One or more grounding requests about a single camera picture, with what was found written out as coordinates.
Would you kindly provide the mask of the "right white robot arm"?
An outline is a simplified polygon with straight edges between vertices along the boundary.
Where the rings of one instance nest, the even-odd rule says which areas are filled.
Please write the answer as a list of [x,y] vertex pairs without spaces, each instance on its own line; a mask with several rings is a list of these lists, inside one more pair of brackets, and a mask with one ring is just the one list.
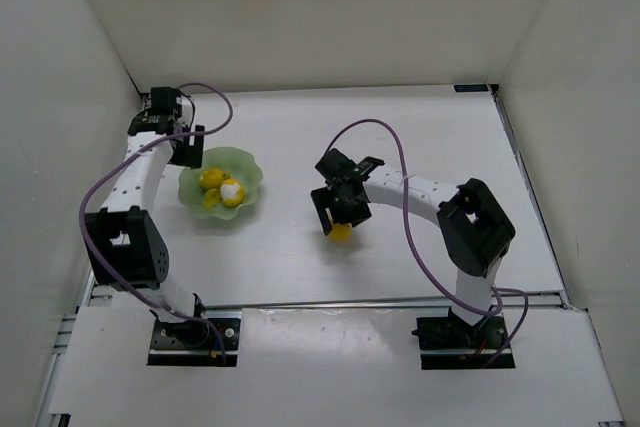
[[405,233],[416,215],[440,229],[446,251],[457,267],[450,315],[478,327],[500,311],[493,288],[502,258],[516,230],[488,186],[471,178],[461,185],[411,176],[383,160],[356,163],[335,148],[316,164],[325,185],[311,199],[325,236],[337,238],[371,217],[371,204],[401,210]]

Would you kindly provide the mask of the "yellow green fake lemon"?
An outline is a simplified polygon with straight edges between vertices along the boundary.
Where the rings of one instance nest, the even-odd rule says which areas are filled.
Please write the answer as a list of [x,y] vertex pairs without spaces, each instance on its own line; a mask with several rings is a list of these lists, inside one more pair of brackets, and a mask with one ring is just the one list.
[[229,178],[230,175],[228,172],[220,168],[211,168],[202,172],[199,179],[199,186],[203,192],[219,189]]

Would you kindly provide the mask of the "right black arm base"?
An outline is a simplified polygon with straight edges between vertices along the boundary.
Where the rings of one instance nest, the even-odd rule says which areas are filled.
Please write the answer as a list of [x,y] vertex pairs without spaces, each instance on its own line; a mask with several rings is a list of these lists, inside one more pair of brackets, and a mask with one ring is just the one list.
[[489,317],[476,325],[453,314],[419,317],[412,335],[418,339],[422,370],[514,369],[513,354],[502,317]]

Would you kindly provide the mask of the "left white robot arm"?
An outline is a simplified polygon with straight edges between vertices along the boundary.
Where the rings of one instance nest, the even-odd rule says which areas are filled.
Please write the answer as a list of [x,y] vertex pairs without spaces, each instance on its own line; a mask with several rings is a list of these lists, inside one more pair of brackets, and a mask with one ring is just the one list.
[[204,131],[194,125],[195,105],[172,87],[151,89],[146,107],[127,131],[125,158],[102,206],[83,215],[96,281],[141,296],[162,322],[199,317],[201,301],[169,275],[169,252],[151,216],[168,165],[199,168]]

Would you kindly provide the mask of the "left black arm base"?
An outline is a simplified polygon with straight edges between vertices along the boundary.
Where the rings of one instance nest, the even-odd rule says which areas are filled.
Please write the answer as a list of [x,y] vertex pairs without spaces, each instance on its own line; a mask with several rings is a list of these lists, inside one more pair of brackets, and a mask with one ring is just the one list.
[[220,334],[220,342],[208,325],[184,321],[182,323],[154,322],[147,364],[170,367],[235,367],[241,333],[239,317],[209,318]]

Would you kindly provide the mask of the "small yellow peel piece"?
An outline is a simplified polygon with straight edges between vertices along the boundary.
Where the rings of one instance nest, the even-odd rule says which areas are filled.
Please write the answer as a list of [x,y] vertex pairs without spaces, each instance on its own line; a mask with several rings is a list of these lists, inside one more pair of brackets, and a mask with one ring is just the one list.
[[203,195],[202,205],[206,210],[210,210],[222,201],[221,193],[218,189],[213,188],[206,191]]

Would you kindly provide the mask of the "torn yellow white fruit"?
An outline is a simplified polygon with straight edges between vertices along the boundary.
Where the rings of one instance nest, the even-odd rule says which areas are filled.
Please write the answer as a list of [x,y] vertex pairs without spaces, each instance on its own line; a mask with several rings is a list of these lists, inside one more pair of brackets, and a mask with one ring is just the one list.
[[222,196],[222,203],[226,207],[237,207],[245,199],[245,189],[242,183],[236,179],[229,178],[219,188]]

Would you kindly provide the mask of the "yellow fake pear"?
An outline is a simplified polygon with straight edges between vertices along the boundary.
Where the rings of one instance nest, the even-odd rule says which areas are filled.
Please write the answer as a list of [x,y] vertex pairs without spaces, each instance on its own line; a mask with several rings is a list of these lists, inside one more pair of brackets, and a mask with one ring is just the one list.
[[345,242],[352,236],[352,226],[350,224],[332,223],[327,237],[336,242]]

